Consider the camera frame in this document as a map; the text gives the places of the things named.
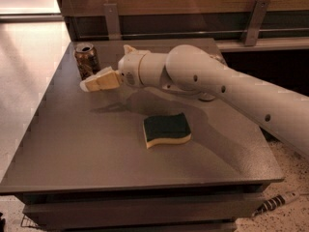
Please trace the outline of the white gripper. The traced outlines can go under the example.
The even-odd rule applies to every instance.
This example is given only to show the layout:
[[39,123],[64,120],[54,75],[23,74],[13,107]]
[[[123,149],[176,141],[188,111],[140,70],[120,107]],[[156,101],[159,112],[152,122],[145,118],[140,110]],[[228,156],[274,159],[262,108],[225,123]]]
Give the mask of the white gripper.
[[84,92],[96,92],[119,88],[122,80],[126,85],[142,87],[139,69],[143,58],[149,50],[136,49],[131,45],[124,45],[125,55],[118,63],[118,71],[111,67],[104,68],[94,75],[82,80],[79,84]]

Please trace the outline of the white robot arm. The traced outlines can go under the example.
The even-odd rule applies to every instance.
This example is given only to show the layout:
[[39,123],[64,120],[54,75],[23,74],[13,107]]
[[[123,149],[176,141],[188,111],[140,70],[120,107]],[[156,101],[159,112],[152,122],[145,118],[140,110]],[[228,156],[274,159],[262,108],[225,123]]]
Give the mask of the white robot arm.
[[309,98],[237,72],[202,49],[178,45],[168,53],[152,53],[130,45],[118,69],[108,67],[82,80],[85,92],[155,87],[182,95],[219,98],[309,159]]

